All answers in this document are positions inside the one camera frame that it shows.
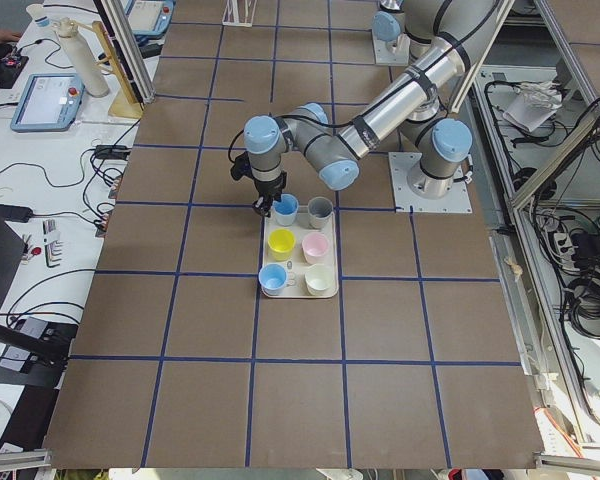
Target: gray cup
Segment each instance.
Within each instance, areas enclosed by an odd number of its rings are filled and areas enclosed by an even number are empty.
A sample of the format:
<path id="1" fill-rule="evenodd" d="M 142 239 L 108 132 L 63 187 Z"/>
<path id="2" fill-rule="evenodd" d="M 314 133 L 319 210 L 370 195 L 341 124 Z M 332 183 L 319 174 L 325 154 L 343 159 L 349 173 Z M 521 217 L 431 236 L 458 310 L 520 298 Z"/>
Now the gray cup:
<path id="1" fill-rule="evenodd" d="M 333 203 L 328 198 L 314 197 L 309 201 L 307 210 L 311 226 L 322 229 L 333 215 Z"/>

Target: pink cup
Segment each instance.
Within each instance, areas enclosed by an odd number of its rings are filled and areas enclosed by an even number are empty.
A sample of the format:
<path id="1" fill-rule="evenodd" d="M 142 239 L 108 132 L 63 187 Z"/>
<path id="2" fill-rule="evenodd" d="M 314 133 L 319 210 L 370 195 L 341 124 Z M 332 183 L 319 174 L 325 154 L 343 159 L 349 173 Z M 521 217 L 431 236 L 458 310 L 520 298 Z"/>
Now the pink cup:
<path id="1" fill-rule="evenodd" d="M 320 232 L 311 232 L 302 239 L 302 251 L 307 262 L 320 263 L 329 253 L 329 239 Z"/>

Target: yellow cup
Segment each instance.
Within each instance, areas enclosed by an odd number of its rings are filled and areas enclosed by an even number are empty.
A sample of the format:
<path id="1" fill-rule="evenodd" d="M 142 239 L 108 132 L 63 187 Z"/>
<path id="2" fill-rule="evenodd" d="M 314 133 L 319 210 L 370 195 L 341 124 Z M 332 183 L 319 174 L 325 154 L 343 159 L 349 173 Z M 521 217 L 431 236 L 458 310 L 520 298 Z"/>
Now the yellow cup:
<path id="1" fill-rule="evenodd" d="M 273 259 L 277 262 L 284 262 L 291 258 L 293 247 L 296 246 L 296 237 L 291 230 L 279 228 L 271 232 L 267 244 L 269 245 L 269 251 Z"/>

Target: tray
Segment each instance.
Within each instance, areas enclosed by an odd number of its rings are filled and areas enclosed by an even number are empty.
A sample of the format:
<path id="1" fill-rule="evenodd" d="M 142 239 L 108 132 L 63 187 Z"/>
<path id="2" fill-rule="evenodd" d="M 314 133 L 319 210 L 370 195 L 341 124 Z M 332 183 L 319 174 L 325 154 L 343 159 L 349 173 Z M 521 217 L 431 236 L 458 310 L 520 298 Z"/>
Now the tray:
<path id="1" fill-rule="evenodd" d="M 269 247 L 267 246 L 267 239 L 269 238 L 269 234 L 274 230 L 279 228 L 286 228 L 287 230 L 291 230 L 296 237 L 296 245 L 293 247 L 293 253 L 291 254 L 291 258 L 284 262 L 277 262 L 269 255 Z M 304 253 L 302 252 L 302 239 L 305 235 L 311 232 L 321 232 L 329 239 L 330 249 L 327 253 L 327 256 L 324 260 L 325 265 L 329 265 L 333 267 L 333 275 L 334 282 L 333 287 L 324 295 L 311 295 L 309 290 L 307 289 L 307 284 L 304 281 L 304 274 L 311 266 L 311 264 L 307 263 L 304 258 Z M 336 238 L 336 226 L 334 221 L 334 215 L 331 215 L 329 218 L 329 222 L 324 226 L 324 228 L 318 230 L 316 228 L 311 227 L 309 224 L 309 213 L 307 212 L 306 205 L 301 205 L 298 208 L 298 214 L 296 216 L 295 222 L 288 227 L 283 227 L 278 224 L 273 218 L 273 215 L 270 218 L 264 219 L 264 248 L 262 253 L 262 266 L 269 265 L 270 263 L 277 263 L 281 265 L 287 270 L 288 273 L 295 274 L 295 283 L 293 285 L 287 285 L 280 295 L 268 295 L 266 292 L 264 293 L 266 296 L 270 298 L 331 298 L 339 290 L 339 282 L 338 282 L 338 255 L 337 255 L 337 238 Z"/>

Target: person's hand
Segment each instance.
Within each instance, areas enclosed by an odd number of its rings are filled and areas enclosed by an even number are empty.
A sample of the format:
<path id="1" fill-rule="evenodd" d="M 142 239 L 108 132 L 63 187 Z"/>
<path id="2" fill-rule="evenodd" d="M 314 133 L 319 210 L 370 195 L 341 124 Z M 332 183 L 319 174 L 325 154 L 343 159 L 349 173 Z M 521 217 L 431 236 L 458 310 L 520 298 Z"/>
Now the person's hand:
<path id="1" fill-rule="evenodd" d="M 22 33 L 13 32 L 0 28 L 0 43 L 17 42 L 22 37 Z"/>

